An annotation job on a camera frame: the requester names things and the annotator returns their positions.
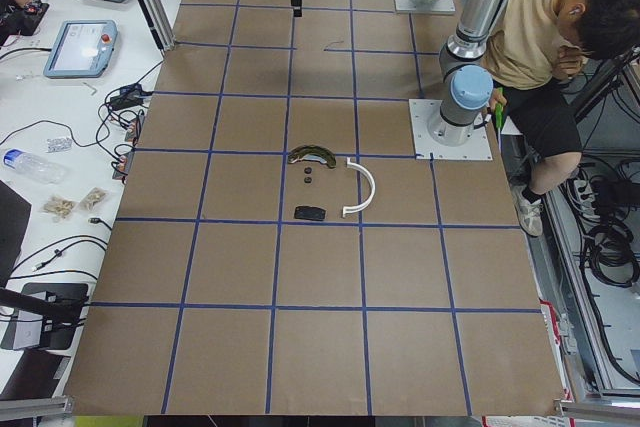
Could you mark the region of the green brake shoe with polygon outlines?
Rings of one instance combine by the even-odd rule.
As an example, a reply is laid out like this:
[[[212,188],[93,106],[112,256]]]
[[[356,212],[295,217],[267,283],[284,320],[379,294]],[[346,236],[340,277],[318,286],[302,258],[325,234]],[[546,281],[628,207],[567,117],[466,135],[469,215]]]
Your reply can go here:
[[[298,162],[317,162],[329,169],[334,169],[337,165],[335,154],[326,147],[319,145],[301,145],[291,150],[287,156],[288,164]]]

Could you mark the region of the white curved plastic part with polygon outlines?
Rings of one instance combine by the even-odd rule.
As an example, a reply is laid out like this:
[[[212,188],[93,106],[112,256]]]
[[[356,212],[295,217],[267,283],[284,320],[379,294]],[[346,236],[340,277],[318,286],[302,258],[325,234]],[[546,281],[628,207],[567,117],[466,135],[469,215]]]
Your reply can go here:
[[[345,160],[345,167],[358,174],[361,186],[358,203],[354,205],[344,205],[341,208],[342,218],[359,214],[368,208],[373,202],[377,191],[377,184],[374,175],[366,166],[356,162],[351,157],[347,157]]]

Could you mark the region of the near teach pendant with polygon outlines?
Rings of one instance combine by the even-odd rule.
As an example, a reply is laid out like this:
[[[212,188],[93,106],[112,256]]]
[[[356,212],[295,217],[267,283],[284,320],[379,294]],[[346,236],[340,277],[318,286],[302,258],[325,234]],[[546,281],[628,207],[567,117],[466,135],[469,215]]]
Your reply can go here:
[[[43,74],[50,79],[98,78],[114,51],[118,29],[113,20],[62,23]]]

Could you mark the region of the black brake pad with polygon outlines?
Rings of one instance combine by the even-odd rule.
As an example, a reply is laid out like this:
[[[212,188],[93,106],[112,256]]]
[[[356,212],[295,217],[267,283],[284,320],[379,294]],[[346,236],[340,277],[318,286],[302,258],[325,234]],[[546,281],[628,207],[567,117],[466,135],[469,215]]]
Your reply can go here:
[[[294,209],[294,218],[296,220],[321,222],[326,219],[326,210],[316,206],[299,205]]]

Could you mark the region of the person in beige shirt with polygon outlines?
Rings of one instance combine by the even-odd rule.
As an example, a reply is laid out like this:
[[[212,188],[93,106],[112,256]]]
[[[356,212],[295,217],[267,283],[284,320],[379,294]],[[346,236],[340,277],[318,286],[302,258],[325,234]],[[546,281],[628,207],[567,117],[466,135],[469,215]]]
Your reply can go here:
[[[587,60],[609,60],[639,43],[639,0],[507,0],[487,40],[483,67],[494,80],[490,104],[502,105],[540,156],[524,185],[512,187],[521,228],[543,232],[543,196],[582,158],[563,83]]]

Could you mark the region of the plastic water bottle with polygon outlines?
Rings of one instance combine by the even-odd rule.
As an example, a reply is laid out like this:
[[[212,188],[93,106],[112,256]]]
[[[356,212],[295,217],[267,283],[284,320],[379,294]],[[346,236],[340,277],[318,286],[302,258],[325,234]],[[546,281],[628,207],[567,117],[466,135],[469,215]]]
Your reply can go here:
[[[42,184],[59,184],[67,174],[64,166],[19,149],[2,149],[1,163],[12,171]]]

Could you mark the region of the bag of small parts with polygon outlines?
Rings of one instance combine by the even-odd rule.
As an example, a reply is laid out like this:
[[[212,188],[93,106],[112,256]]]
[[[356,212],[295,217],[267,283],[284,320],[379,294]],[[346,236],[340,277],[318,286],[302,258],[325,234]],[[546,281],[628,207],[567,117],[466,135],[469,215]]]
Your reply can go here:
[[[43,205],[42,211],[56,218],[67,218],[74,210],[76,203],[72,200],[52,195]]]

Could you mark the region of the green handled tool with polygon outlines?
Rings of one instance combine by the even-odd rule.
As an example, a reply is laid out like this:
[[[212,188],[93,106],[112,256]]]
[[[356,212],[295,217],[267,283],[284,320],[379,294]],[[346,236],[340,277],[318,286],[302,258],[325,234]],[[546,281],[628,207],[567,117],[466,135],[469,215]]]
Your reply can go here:
[[[498,98],[494,105],[494,122],[496,129],[500,131],[504,125],[504,105],[501,102],[503,98],[503,88],[498,87],[496,92],[498,93]]]

